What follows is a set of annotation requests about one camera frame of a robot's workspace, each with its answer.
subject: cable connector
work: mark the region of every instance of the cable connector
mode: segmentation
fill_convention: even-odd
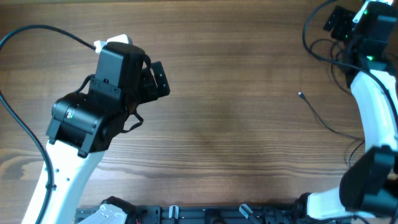
[[[302,92],[299,92],[299,93],[298,93],[298,95],[301,97],[301,99],[305,100],[304,93],[302,93]]]

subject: wooden table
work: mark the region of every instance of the wooden table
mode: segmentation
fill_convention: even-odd
[[[138,108],[144,125],[113,139],[80,206],[111,195],[136,205],[291,201],[336,187],[358,145],[326,130],[298,91],[331,127],[363,136],[355,100],[333,84],[329,65],[302,47],[303,24],[321,2],[0,6],[0,35],[27,24],[88,42],[127,34],[164,65],[170,96]],[[329,36],[322,25],[332,9],[314,18],[308,41]],[[327,55],[329,48],[316,50]],[[52,105],[94,73],[97,60],[67,37],[27,31],[1,51],[0,88],[45,144]],[[0,118],[0,223],[19,223],[43,160],[3,107]]]

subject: cable plug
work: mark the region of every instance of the cable plug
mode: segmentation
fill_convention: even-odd
[[[305,99],[305,96],[304,96],[304,93],[299,92],[298,95],[301,97],[301,99],[306,100],[306,99]]]

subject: wooden surface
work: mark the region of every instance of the wooden surface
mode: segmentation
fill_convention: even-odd
[[[303,24],[321,2],[0,6],[0,35],[27,24],[88,42],[127,34],[164,65],[170,96],[138,108],[144,125],[113,139],[80,206],[111,195],[136,205],[289,201],[336,187],[358,144],[320,125],[298,91],[330,126],[363,136],[354,99],[301,44]],[[321,28],[332,9],[319,12],[308,41],[328,37]],[[1,51],[0,88],[45,144],[53,103],[95,72],[97,60],[67,37],[27,31]],[[19,223],[43,162],[3,107],[0,118],[0,223]]]

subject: white plastic part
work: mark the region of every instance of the white plastic part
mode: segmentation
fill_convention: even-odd
[[[124,224],[127,214],[119,207],[103,204],[98,211],[81,221],[79,224]]]
[[[364,218],[375,217],[367,212],[347,212],[340,202],[338,187],[326,192],[310,194],[307,201],[307,215],[317,220],[349,217],[353,215]]]
[[[397,108],[396,79],[387,72],[371,70],[389,90]],[[397,151],[397,127],[387,97],[381,87],[367,74],[359,72],[351,84],[351,92],[361,113],[367,152],[373,146],[388,145]]]
[[[127,36],[126,34],[122,34],[116,37],[112,37],[109,38],[106,42],[105,41],[101,41],[101,40],[97,40],[94,42],[94,46],[95,48],[95,52],[97,54],[101,53],[102,48],[109,42],[120,42],[120,43],[125,43],[125,44],[132,44],[132,40],[129,36]]]
[[[366,0],[366,2],[363,4],[361,10],[359,10],[359,12],[355,15],[355,17],[354,17],[354,19],[353,19],[353,22],[354,22],[354,23],[357,24],[357,23],[360,22],[360,20],[361,20],[363,14],[364,14],[364,12],[365,12],[365,10],[368,8],[368,4],[369,4],[370,2],[373,2],[373,1],[383,2],[383,3],[386,3],[386,4],[390,5],[390,6],[391,6],[392,3],[394,2],[394,0]]]
[[[70,224],[88,178],[102,160],[105,152],[89,153],[84,159],[77,156],[77,148],[61,141],[56,141],[54,145],[47,143],[46,148],[52,161],[57,188],[52,191],[42,223]],[[47,171],[44,164],[22,224],[36,222],[44,201],[46,183]]]

